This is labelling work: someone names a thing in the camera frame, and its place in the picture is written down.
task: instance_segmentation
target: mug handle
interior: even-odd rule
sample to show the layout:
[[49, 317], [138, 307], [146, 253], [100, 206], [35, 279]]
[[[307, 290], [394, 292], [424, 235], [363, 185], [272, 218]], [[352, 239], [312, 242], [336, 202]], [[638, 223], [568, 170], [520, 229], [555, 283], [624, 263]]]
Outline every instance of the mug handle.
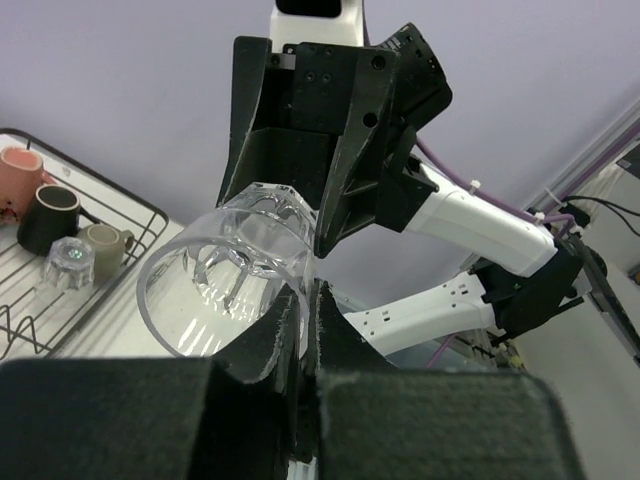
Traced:
[[130, 230], [123, 230], [122, 232], [120, 232], [120, 234], [124, 239], [124, 248], [128, 252], [129, 250], [131, 250], [131, 247], [133, 247], [136, 237]]
[[98, 217], [91, 215], [89, 212], [87, 212], [87, 210], [84, 207], [80, 207], [80, 215], [82, 215], [84, 218], [86, 218], [93, 224], [100, 225], [101, 223], [104, 223]]
[[57, 185], [56, 181], [51, 175], [49, 175], [46, 170], [42, 172], [42, 183], [44, 183], [45, 185]]

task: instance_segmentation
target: wire rack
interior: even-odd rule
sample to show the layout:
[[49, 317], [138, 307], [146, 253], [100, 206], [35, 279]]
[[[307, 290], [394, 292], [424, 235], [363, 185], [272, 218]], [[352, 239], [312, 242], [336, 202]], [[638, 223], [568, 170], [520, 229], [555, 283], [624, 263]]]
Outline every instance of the wire rack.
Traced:
[[[0, 361], [55, 355], [84, 328], [118, 283], [147, 253], [168, 224], [164, 212], [127, 192], [33, 136], [0, 129], [0, 150], [21, 146], [38, 152], [45, 169], [60, 185], [73, 190], [83, 208], [102, 223], [135, 236], [119, 272], [94, 285], [81, 302], [64, 295], [43, 301], [36, 293], [43, 258], [24, 251], [16, 240], [17, 227], [0, 226]], [[80, 219], [80, 228], [89, 225]]]

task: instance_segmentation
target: black mug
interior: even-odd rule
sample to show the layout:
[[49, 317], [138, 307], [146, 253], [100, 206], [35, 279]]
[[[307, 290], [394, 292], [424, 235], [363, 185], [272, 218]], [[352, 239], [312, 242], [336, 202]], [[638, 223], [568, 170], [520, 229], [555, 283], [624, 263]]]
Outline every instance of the black mug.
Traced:
[[74, 192], [60, 185], [43, 185], [18, 227], [18, 243], [26, 251], [46, 257], [53, 242], [78, 233], [80, 215], [93, 221]]

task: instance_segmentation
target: screw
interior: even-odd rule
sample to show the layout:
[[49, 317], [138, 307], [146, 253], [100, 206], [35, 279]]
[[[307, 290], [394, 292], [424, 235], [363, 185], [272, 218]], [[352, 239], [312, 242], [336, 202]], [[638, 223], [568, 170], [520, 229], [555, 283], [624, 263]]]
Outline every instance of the screw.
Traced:
[[384, 67], [387, 66], [387, 61], [384, 59], [384, 57], [376, 55], [371, 61], [371, 66], [374, 70], [384, 70]]

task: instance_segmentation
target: glass tumbler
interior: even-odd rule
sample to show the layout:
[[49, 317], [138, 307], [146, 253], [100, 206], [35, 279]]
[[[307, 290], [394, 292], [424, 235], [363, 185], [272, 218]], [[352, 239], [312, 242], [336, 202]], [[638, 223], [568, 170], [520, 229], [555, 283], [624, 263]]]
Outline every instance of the glass tumbler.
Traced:
[[147, 327], [173, 355], [213, 355], [289, 285], [300, 302], [304, 336], [315, 224], [315, 213], [293, 188], [250, 185], [148, 257], [136, 291]]
[[94, 280], [95, 252], [73, 237], [53, 242], [35, 286], [38, 299], [54, 308], [77, 308], [90, 294]]

